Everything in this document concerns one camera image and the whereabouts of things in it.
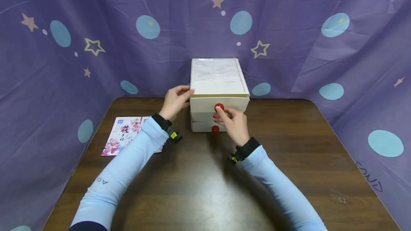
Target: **right hand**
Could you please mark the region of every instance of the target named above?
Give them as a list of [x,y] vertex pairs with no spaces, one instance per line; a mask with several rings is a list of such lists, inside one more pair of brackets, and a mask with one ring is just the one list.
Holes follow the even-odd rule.
[[247,117],[243,112],[225,107],[224,110],[216,107],[213,121],[225,126],[227,134],[236,145],[242,147],[250,139],[247,128]]

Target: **forearm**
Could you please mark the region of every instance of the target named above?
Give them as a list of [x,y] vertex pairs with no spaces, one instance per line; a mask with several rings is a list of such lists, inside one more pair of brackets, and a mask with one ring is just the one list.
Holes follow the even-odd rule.
[[164,143],[168,135],[149,118],[138,135],[106,166],[80,202],[71,223],[92,221],[110,230],[111,220],[121,196]]
[[293,230],[327,230],[313,206],[268,158],[262,145],[243,161],[243,166],[270,191]]

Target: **left hand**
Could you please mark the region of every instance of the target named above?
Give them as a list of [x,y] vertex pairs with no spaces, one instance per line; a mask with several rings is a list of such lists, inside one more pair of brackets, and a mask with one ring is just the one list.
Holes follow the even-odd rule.
[[159,112],[159,115],[173,122],[181,109],[190,105],[190,102],[187,102],[187,100],[193,94],[194,89],[190,89],[190,86],[181,85],[170,88],[164,98],[163,108]]

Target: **black wristband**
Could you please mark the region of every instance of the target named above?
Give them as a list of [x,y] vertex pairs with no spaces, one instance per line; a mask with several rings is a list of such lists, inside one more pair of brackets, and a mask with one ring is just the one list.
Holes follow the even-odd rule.
[[234,165],[238,161],[243,161],[251,155],[251,153],[259,146],[260,143],[254,137],[251,137],[242,147],[235,147],[237,152],[231,153],[227,160]]
[[153,118],[153,120],[155,120],[155,122],[157,122],[160,128],[168,134],[168,136],[171,138],[171,141],[173,141],[174,144],[180,142],[182,136],[180,133],[174,131],[171,128],[171,125],[173,125],[171,121],[166,120],[160,114],[153,114],[151,117]]
[[166,130],[168,127],[170,127],[171,125],[173,125],[173,123],[169,120],[166,120],[165,118],[163,118],[160,114],[153,114],[151,116],[153,118],[153,120],[155,120],[155,122],[157,122],[157,124],[160,126],[161,129]]

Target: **cardboard drawer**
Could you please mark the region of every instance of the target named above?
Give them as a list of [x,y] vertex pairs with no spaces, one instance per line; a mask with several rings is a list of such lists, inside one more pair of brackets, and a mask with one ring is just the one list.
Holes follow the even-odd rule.
[[214,106],[221,103],[224,107],[231,107],[245,112],[249,101],[248,97],[191,97],[190,108],[192,113],[209,112],[214,114]]
[[208,122],[213,120],[214,112],[190,112],[192,122]]
[[218,126],[220,128],[220,132],[225,132],[225,126],[218,125],[213,120],[192,122],[191,130],[193,132],[211,132],[211,128],[213,126]]

